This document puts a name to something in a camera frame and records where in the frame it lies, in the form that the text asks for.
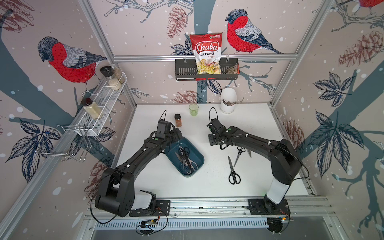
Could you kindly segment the small grey scissors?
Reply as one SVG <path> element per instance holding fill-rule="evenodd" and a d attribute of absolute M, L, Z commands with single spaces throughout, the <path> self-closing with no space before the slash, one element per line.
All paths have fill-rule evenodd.
<path fill-rule="evenodd" d="M 238 154 L 237 154 L 237 157 L 236 157 L 236 160 L 235 160 L 235 164 L 234 164 L 234 167 L 236 166 L 240 156 L 242 153 L 244 153 L 246 151 L 245 148 L 242 148 L 242 147 L 237 147 L 237 150 L 238 150 Z"/>

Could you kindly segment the black scissors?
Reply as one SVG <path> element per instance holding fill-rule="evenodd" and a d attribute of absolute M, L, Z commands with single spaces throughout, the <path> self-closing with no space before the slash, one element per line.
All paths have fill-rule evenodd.
<path fill-rule="evenodd" d="M 189 148 L 188 147 L 183 147 L 182 145 L 179 145 L 179 155 L 182 157 L 185 161 L 185 163 L 189 160 Z"/>
<path fill-rule="evenodd" d="M 229 182 L 232 185 L 238 185 L 241 182 L 241 177 L 235 172 L 234 166 L 232 164 L 232 160 L 230 157 L 228 157 L 229 165 L 230 165 L 230 175 L 229 175 Z"/>

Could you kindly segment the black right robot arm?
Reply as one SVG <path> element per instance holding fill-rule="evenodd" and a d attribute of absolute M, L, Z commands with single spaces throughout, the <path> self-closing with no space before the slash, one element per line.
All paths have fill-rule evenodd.
<path fill-rule="evenodd" d="M 285 199 L 286 193 L 303 166 L 299 159 L 300 154 L 292 143 L 286 139 L 267 140 L 234 126 L 226 128 L 218 119 L 211 119 L 207 127 L 211 131 L 209 134 L 211 146 L 219 145 L 221 150 L 228 146 L 245 148 L 270 161 L 274 179 L 263 199 L 263 204 L 265 209 L 276 209 Z"/>

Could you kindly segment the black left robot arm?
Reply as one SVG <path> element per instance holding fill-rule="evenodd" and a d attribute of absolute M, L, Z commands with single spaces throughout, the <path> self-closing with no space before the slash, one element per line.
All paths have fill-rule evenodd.
<path fill-rule="evenodd" d="M 95 207 L 125 217 L 133 209 L 138 175 L 151 160 L 182 137 L 180 129 L 171 122 L 159 120 L 157 130 L 144 140 L 132 157 L 114 169 L 105 169 L 99 181 Z"/>

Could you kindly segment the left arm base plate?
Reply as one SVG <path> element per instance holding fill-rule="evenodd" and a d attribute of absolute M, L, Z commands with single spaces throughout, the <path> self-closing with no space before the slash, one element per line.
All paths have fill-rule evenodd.
<path fill-rule="evenodd" d="M 131 210 L 130 217 L 158 217 L 169 216 L 170 214 L 170 200 L 156 200 L 156 203 L 151 203 L 147 209 Z"/>

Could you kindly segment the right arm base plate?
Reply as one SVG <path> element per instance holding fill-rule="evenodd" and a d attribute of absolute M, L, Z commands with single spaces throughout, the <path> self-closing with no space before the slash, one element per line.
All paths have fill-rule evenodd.
<path fill-rule="evenodd" d="M 291 214 L 288 201 L 283 198 L 279 204 L 268 199 L 248 199 L 247 209 L 251 215 L 286 215 Z"/>

